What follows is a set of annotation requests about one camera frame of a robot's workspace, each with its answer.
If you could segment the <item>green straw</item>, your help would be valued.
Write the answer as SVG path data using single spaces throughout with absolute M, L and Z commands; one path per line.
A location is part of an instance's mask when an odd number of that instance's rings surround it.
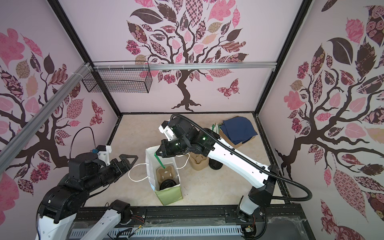
M 158 163 L 160 164 L 160 166 L 161 166 L 163 169 L 165 169 L 166 167 L 164 166 L 164 164 L 162 163 L 162 161 L 160 160 L 160 158 L 157 156 L 156 153 L 154 153 L 154 156 L 155 156 L 156 160 L 158 161 Z

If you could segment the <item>paper gift bag with handles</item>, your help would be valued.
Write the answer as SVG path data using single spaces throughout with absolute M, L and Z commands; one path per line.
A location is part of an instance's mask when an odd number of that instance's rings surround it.
M 150 147 L 145 150 L 145 162 L 138 166 L 145 166 L 147 175 L 140 180 L 130 179 L 139 183 L 149 181 L 149 184 L 163 206 L 173 204 L 183 199 L 181 178 L 176 158 L 162 158 L 156 154 L 159 146 Z

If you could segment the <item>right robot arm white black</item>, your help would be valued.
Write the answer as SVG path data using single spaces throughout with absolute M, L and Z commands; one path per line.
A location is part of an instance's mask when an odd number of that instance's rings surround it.
M 159 131 L 165 135 L 156 156 L 171 158 L 187 153 L 203 155 L 215 160 L 247 180 L 252 188 L 243 196 L 237 208 L 238 218 L 242 221 L 251 219 L 256 211 L 268 208 L 272 200 L 306 202 L 313 194 L 304 185 L 279 174 L 277 165 L 261 164 L 233 148 L 219 134 L 203 128 L 191 119 L 180 115 L 171 115 L 170 120 L 163 121 Z M 274 196 L 277 181 L 282 181 L 303 190 L 305 197 Z

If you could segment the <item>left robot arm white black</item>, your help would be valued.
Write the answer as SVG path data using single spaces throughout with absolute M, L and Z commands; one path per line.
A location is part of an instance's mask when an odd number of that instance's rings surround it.
M 78 212 L 95 191 L 117 182 L 138 156 L 120 155 L 107 165 L 96 153 L 83 153 L 69 162 L 69 173 L 43 197 L 36 213 L 37 240 L 64 240 Z

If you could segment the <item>black coffee lid stack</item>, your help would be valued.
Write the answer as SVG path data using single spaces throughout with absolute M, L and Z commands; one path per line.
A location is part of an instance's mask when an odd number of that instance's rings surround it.
M 210 159 L 209 160 L 209 167 L 213 170 L 220 170 L 223 167 L 223 164 L 216 161 L 216 160 Z

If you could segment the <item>brown pulp cup carrier stack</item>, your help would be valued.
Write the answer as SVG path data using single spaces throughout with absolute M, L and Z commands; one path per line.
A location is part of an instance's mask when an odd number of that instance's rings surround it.
M 190 152 L 190 164 L 196 171 L 201 171 L 209 165 L 209 158 Z

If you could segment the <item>cardboard box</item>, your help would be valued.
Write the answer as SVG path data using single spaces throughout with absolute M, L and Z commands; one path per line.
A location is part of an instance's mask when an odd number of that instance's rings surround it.
M 229 131 L 227 133 L 224 133 L 222 130 L 220 130 L 220 136 L 229 143 L 232 147 L 238 148 L 250 140 L 253 140 L 258 133 L 256 131 Z

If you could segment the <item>dark blue napkins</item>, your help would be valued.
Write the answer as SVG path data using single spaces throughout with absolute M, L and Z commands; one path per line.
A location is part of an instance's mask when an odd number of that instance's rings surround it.
M 250 120 L 248 120 L 245 117 L 234 117 L 229 120 L 223 121 L 223 124 L 221 125 L 221 130 L 224 133 L 227 133 L 229 131 L 255 131 L 252 123 Z

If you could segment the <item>aluminium rail left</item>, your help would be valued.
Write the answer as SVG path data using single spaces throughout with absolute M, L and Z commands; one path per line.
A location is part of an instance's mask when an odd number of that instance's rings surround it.
M 30 139 L 38 132 L 40 127 L 51 116 L 54 110 L 60 105 L 65 97 L 75 88 L 75 86 L 91 72 L 91 65 L 83 63 L 63 84 L 63 86 L 54 94 L 44 106 L 38 111 L 34 117 L 27 122 L 19 134 L 17 134 L 8 143 L 1 152 L 1 173 L 11 164 L 19 152 L 30 141 Z

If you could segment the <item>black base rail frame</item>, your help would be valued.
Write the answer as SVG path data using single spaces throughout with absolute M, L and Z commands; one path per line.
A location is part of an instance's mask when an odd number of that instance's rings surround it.
M 80 210 L 66 240 L 104 240 L 114 228 L 240 226 L 243 236 L 182 237 L 171 240 L 313 240 L 315 235 L 299 204 L 277 204 L 256 211 L 251 219 L 238 218 L 236 205 L 211 206 L 131 206 L 127 219 L 115 226 L 93 230 L 107 207 Z

